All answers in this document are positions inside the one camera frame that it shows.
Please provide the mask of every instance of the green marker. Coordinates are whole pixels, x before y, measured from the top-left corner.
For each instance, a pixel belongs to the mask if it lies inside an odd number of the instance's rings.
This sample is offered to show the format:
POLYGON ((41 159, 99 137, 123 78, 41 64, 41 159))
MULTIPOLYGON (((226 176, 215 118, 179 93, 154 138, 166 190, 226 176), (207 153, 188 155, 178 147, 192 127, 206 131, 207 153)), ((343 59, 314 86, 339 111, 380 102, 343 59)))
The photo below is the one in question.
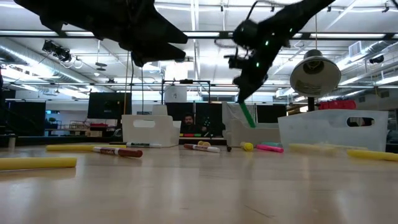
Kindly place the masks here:
POLYGON ((249 113, 249 110, 248 110, 246 104, 240 103, 239 105, 240 105, 241 108, 242 108, 242 112, 243 112, 244 116, 246 117, 246 119, 247 119, 247 121, 248 121, 248 123, 249 123, 249 125, 250 125, 250 128, 255 128, 255 127, 256 127, 256 124, 254 124, 254 120, 253 120, 253 118, 251 117, 251 115, 250 115, 250 113, 249 113))

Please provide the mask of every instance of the table surface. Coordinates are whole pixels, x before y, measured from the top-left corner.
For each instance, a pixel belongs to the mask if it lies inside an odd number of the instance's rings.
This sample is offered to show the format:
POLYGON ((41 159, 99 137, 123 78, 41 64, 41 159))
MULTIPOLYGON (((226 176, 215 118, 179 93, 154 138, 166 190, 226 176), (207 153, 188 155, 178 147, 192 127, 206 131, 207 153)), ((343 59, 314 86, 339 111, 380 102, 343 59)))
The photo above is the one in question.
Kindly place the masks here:
POLYGON ((398 164, 181 146, 140 159, 17 148, 0 157, 78 157, 76 168, 0 172, 2 224, 398 223, 398 164))

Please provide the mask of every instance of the pink marker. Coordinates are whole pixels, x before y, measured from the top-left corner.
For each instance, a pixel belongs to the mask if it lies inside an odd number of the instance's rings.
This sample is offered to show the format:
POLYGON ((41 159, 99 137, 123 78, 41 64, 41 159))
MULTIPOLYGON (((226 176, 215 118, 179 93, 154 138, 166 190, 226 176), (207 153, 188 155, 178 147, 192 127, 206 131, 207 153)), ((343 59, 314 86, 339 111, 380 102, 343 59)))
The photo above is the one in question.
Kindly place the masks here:
POLYGON ((256 148, 260 150, 265 150, 265 151, 270 151, 270 152, 279 152, 283 153, 284 149, 281 147, 275 147, 275 146, 267 146, 267 145, 257 145, 256 148))

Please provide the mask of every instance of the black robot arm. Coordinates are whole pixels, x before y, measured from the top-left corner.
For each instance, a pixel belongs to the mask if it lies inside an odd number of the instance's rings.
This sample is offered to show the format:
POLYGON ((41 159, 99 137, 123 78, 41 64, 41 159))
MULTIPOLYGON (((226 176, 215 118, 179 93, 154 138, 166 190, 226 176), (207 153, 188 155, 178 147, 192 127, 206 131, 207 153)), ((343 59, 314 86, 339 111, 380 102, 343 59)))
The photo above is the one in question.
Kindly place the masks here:
POLYGON ((236 28, 234 42, 251 52, 249 57, 236 54, 229 60, 230 68, 242 70, 241 76, 234 79, 234 84, 239 88, 239 103, 243 103, 268 79, 268 69, 280 49, 289 46, 289 39, 303 29, 315 14, 334 1, 303 0, 285 6, 258 24, 246 19, 236 28))

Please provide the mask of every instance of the person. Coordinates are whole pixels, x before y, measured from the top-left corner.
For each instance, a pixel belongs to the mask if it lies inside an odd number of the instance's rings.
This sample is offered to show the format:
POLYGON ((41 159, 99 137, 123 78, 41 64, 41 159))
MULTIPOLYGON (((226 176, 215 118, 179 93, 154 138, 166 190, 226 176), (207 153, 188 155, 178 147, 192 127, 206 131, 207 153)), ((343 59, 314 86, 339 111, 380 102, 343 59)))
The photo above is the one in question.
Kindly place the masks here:
POLYGON ((181 133, 183 134, 201 134, 207 131, 206 127, 201 127, 193 123, 193 115, 187 113, 184 116, 183 123, 181 125, 181 133))

